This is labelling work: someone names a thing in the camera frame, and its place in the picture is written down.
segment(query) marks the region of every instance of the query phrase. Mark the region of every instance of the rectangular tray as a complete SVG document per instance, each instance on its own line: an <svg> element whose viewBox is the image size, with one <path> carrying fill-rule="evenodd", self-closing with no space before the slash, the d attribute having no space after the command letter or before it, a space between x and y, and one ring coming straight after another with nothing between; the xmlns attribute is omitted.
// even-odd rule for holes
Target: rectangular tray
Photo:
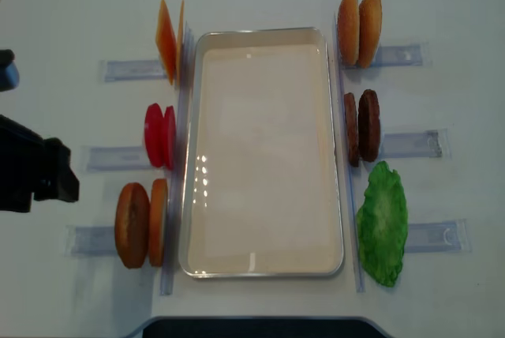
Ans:
<svg viewBox="0 0 505 338"><path fill-rule="evenodd" d="M314 28L196 45L179 261L197 278L342 264L327 46Z"/></svg>

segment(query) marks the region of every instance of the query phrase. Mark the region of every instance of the brown patty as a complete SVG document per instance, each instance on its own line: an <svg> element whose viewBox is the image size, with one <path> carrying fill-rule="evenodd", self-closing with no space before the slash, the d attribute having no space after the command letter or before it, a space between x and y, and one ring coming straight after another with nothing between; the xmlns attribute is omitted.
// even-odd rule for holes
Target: brown patty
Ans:
<svg viewBox="0 0 505 338"><path fill-rule="evenodd" d="M359 148L361 158L373 162L379 155L380 120L379 100L371 89L363 92L360 98L357 124L359 129Z"/></svg>
<svg viewBox="0 0 505 338"><path fill-rule="evenodd" d="M128 269L142 267L148 253L149 197L138 182L126 184L119 195L114 224L116 249Z"/></svg>
<svg viewBox="0 0 505 338"><path fill-rule="evenodd" d="M357 126L356 126L356 101L352 93L344 95L344 108L346 109L347 148L349 163L353 167L359 164L360 154L357 150Z"/></svg>

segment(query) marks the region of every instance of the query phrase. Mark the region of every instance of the red tomato slice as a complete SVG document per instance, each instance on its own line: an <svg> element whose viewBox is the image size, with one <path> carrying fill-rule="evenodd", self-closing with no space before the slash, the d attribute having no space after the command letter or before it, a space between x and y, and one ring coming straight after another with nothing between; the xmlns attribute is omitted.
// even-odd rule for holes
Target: red tomato slice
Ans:
<svg viewBox="0 0 505 338"><path fill-rule="evenodd" d="M162 142L163 157L169 170L174 169L175 133L174 107L168 107L165 110L165 118L163 119Z"/></svg>
<svg viewBox="0 0 505 338"><path fill-rule="evenodd" d="M149 105L144 120L145 148L148 151L149 161L153 167L163 165L163 146L161 129L163 127L163 113L157 103Z"/></svg>

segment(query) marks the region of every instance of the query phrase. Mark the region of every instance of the bun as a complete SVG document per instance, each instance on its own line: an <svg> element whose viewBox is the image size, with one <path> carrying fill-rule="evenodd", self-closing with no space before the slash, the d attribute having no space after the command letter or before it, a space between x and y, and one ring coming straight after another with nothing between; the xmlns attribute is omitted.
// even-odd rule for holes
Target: bun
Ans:
<svg viewBox="0 0 505 338"><path fill-rule="evenodd" d="M138 182L126 184L119 195L114 238L116 250L128 269L142 267L148 252L149 198Z"/></svg>
<svg viewBox="0 0 505 338"><path fill-rule="evenodd" d="M382 28L380 0L363 0L360 4L360 53L357 63L362 68L370 66L379 44Z"/></svg>
<svg viewBox="0 0 505 338"><path fill-rule="evenodd" d="M353 66L360 48L360 13L357 0L342 0L337 18L337 33L342 60Z"/></svg>
<svg viewBox="0 0 505 338"><path fill-rule="evenodd" d="M344 95L344 107L346 110L349 163L351 166L357 167L359 165L360 154L357 148L356 101L352 93L346 93Z"/></svg>
<svg viewBox="0 0 505 338"><path fill-rule="evenodd" d="M161 267L163 264L167 198L166 179L157 178L152 183L149 212L149 263L153 267Z"/></svg>
<svg viewBox="0 0 505 338"><path fill-rule="evenodd" d="M363 92L360 98L357 124L359 131L359 149L363 160L373 162L379 155L380 120L379 100L371 89Z"/></svg>

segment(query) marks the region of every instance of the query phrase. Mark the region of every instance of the lettuce leaf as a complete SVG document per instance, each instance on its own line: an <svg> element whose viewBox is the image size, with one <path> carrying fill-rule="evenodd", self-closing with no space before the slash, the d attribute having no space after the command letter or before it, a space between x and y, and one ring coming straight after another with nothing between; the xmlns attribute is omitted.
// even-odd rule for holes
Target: lettuce leaf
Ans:
<svg viewBox="0 0 505 338"><path fill-rule="evenodd" d="M368 177L365 202L357 212L357 237L363 268L386 287L393 287L402 271L407 215L398 172L379 162Z"/></svg>

